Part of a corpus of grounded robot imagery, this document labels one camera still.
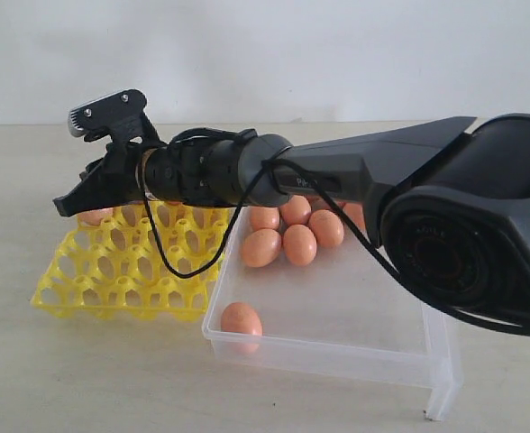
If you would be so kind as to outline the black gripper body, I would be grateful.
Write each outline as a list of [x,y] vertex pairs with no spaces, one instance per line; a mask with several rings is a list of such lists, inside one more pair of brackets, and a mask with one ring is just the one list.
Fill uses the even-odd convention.
[[98,126],[87,135],[89,141],[109,136],[105,155],[86,166],[80,189],[80,208],[96,210],[140,201],[137,167],[146,150],[156,147],[160,137],[146,116]]

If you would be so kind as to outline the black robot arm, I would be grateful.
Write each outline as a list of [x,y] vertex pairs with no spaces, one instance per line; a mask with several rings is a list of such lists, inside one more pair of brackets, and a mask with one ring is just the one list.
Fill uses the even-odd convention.
[[457,116],[292,145],[252,129],[112,131],[67,195],[64,217],[140,200],[278,207],[295,195],[358,203],[351,229],[425,304],[476,327],[530,336],[530,114]]

